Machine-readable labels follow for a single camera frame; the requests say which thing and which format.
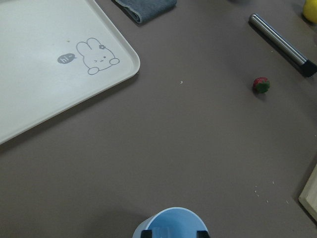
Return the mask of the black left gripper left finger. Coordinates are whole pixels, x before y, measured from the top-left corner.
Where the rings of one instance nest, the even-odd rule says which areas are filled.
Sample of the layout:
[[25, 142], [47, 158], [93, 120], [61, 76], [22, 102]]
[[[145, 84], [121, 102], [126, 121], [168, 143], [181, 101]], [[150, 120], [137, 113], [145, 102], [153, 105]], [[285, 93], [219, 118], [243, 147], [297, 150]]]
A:
[[152, 238], [153, 232], [152, 230], [142, 230], [141, 231], [141, 238]]

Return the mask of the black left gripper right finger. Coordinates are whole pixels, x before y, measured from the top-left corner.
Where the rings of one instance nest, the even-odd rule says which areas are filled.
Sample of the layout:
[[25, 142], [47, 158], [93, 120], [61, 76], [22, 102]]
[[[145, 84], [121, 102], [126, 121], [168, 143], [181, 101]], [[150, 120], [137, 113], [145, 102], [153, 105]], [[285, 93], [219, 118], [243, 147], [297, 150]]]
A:
[[208, 231], [197, 231], [197, 238], [210, 238]]

